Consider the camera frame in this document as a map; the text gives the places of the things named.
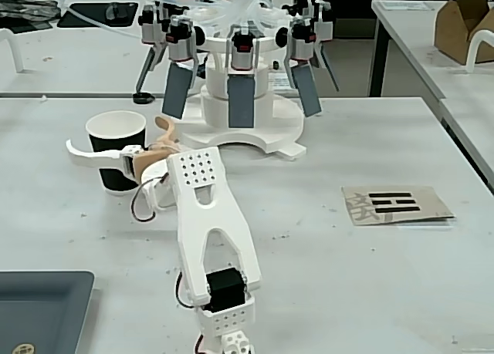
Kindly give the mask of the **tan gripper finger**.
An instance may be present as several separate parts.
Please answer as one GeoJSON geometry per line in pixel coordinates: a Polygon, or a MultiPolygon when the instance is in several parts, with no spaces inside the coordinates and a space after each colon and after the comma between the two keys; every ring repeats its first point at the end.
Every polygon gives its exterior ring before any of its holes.
{"type": "Polygon", "coordinates": [[[173,120],[166,117],[156,116],[154,118],[155,125],[164,131],[164,134],[159,136],[155,143],[159,145],[175,146],[177,138],[175,134],[175,124],[173,120]]]}

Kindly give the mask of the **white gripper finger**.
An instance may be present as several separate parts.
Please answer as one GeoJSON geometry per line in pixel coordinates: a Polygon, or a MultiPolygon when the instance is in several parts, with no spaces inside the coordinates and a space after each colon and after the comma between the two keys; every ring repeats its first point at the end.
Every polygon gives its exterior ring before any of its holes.
{"type": "Polygon", "coordinates": [[[134,179],[133,159],[139,153],[144,152],[144,148],[138,145],[127,145],[121,150],[105,150],[101,152],[83,152],[77,150],[71,140],[66,141],[66,149],[71,161],[78,166],[118,170],[127,179],[134,179]]]}

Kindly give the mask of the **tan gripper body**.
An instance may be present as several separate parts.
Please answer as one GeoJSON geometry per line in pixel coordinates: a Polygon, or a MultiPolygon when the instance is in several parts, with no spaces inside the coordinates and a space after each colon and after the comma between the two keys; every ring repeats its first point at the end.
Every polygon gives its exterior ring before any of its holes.
{"type": "Polygon", "coordinates": [[[141,182],[144,170],[151,164],[164,160],[170,155],[180,151],[180,147],[171,141],[152,143],[147,150],[138,153],[133,158],[133,169],[136,182],[141,182]]]}

